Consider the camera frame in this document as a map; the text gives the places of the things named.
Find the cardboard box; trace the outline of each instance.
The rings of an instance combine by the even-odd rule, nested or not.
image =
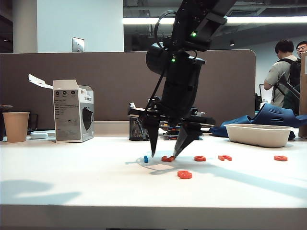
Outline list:
[[[29,74],[29,81],[53,89],[56,142],[83,142],[94,135],[94,92],[76,80],[54,80],[53,86]]]

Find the gray t-shirt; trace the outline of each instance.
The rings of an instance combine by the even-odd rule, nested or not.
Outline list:
[[[294,55],[290,55],[284,58],[288,58],[291,59],[292,61],[296,61],[297,57]],[[288,62],[285,61],[280,61],[280,62],[276,62],[270,69],[267,77],[266,77],[266,81],[268,82],[268,84],[270,85],[275,85],[278,81],[278,79],[281,77],[281,75],[283,73],[285,74],[285,77],[287,79],[289,79],[290,76],[290,64]],[[284,86],[279,84],[278,86],[285,94],[288,92],[288,89]],[[275,90],[275,96],[273,95],[274,91],[272,92],[272,99],[274,98],[274,102],[271,101],[271,104],[278,106],[278,107],[282,107],[283,106],[283,98],[284,95],[278,90]]]

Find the black backpack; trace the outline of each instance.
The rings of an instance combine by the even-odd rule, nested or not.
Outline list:
[[[301,59],[297,61],[292,61],[291,59],[283,58],[283,59],[280,59],[279,61],[285,61],[290,64],[290,76],[288,79],[288,82],[290,83],[290,85],[295,87],[298,84],[300,84],[301,82]],[[276,84],[274,85],[274,88],[273,88],[274,94],[273,94],[272,101],[274,101],[276,89],[278,89],[284,95],[284,92],[278,87],[278,84]]]

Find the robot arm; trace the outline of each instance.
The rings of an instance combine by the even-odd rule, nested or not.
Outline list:
[[[157,144],[160,120],[170,126],[181,124],[174,157],[202,134],[201,126],[214,125],[212,118],[196,117],[193,103],[198,87],[198,77],[205,61],[190,56],[186,51],[206,51],[212,37],[223,26],[224,17],[235,0],[183,0],[177,12],[171,37],[153,44],[146,54],[148,68],[159,74],[158,84],[145,109],[131,109],[130,117],[140,117],[148,130],[152,156]],[[155,26],[155,37],[159,22]],[[165,77],[161,99],[154,97]]]

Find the white plastic tray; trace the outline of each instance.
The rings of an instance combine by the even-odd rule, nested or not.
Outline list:
[[[289,126],[252,124],[229,124],[225,126],[230,141],[268,148],[285,146],[290,131],[293,129]]]

